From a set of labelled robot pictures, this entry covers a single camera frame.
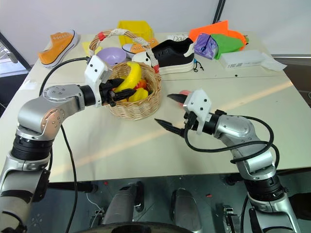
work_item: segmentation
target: banana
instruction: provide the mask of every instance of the banana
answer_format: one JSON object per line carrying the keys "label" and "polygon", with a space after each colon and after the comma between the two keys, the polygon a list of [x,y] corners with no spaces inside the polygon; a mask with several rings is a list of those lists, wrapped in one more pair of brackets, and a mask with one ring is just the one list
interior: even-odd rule
{"label": "banana", "polygon": [[148,97],[148,91],[144,88],[138,88],[136,89],[136,92],[128,98],[129,102],[135,102],[138,100],[142,100]]}
{"label": "banana", "polygon": [[115,89],[115,92],[120,92],[127,88],[134,88],[141,79],[140,65],[136,62],[127,62],[126,64],[131,68],[131,71],[124,81]]}

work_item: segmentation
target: white table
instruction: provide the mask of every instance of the white table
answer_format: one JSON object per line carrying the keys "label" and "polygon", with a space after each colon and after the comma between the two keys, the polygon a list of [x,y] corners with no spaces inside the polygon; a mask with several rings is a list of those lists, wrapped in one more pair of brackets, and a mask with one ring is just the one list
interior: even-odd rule
{"label": "white table", "polygon": [[[250,38],[247,49],[267,52],[256,36],[247,34]],[[159,33],[156,37],[162,41],[166,35]],[[81,41],[92,38],[92,35],[84,35]],[[105,39],[102,46],[119,46],[118,38]],[[82,46],[78,44],[66,59],[84,55]],[[236,166],[229,161],[230,152],[208,154],[192,151],[181,137],[165,131],[154,121],[154,118],[159,118],[182,126],[184,111],[166,95],[199,87],[207,92],[214,110],[257,117],[272,127],[281,155],[279,169],[311,166],[311,110],[283,71],[248,67],[227,72],[218,61],[199,56],[197,60],[205,71],[162,76],[161,107],[146,119],[124,120],[113,116],[106,107],[87,107],[64,122],[79,181],[237,172]],[[85,62],[67,64],[51,76],[46,86],[83,85],[85,67]],[[0,166],[12,148],[20,107],[37,97],[48,72],[37,62],[26,78],[26,81],[37,82],[35,90],[19,90],[0,119]],[[256,123],[255,127],[259,138],[268,140],[264,127]],[[194,132],[190,133],[190,141],[201,148],[224,146],[211,135],[197,136]],[[53,153],[50,181],[72,181],[69,153],[61,133],[54,141]]]}

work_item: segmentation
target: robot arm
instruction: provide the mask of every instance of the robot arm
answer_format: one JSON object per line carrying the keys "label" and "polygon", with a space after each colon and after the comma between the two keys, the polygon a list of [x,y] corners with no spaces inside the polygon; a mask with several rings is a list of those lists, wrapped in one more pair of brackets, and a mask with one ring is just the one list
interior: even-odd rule
{"label": "robot arm", "polygon": [[56,85],[23,105],[16,137],[0,176],[0,232],[23,232],[31,203],[44,197],[50,172],[45,169],[64,120],[86,106],[115,105],[135,93],[112,91],[122,79],[108,80],[108,67],[93,56],[85,71],[85,86]]}
{"label": "robot arm", "polygon": [[[197,149],[188,141],[188,130],[213,134],[227,147],[241,143],[259,141],[255,128],[250,120],[242,116],[229,116],[223,111],[217,110],[210,113],[211,103],[206,93],[200,89],[188,96],[170,94],[168,97],[183,103],[186,114],[184,118],[185,129],[172,126],[164,120],[156,121],[166,130],[185,138],[189,147],[201,152],[216,152],[215,150]],[[253,144],[232,149],[231,153],[237,168],[244,178],[248,191],[248,197],[253,206],[249,210],[252,230],[255,233],[262,232],[294,232],[300,233],[297,219],[290,205],[284,188],[276,175],[276,166],[269,150],[253,158],[244,159],[246,156],[257,153],[265,147],[265,144]]]}

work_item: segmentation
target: purple bag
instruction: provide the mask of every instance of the purple bag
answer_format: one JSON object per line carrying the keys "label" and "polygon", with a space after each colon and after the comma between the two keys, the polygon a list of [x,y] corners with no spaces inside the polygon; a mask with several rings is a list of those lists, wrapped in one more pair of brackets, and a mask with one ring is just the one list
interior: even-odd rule
{"label": "purple bag", "polygon": [[201,33],[194,44],[194,52],[213,60],[218,53],[218,45],[209,34]]}

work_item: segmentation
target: shoe sole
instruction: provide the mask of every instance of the shoe sole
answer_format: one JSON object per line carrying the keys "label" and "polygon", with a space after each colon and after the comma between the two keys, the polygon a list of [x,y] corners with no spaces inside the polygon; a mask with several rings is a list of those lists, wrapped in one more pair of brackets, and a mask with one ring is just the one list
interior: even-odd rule
{"label": "shoe sole", "polygon": [[169,67],[160,67],[160,75],[171,74],[171,73],[182,73],[188,72],[193,69],[193,61],[188,64],[169,66]]}
{"label": "shoe sole", "polygon": [[62,62],[67,52],[70,51],[73,47],[75,47],[78,44],[78,40],[79,40],[78,34],[74,31],[74,35],[73,35],[73,38],[70,44],[67,45],[67,47],[57,56],[55,61],[49,64],[43,64],[43,63],[41,64],[47,69],[53,69],[55,66],[57,66],[59,63]]}

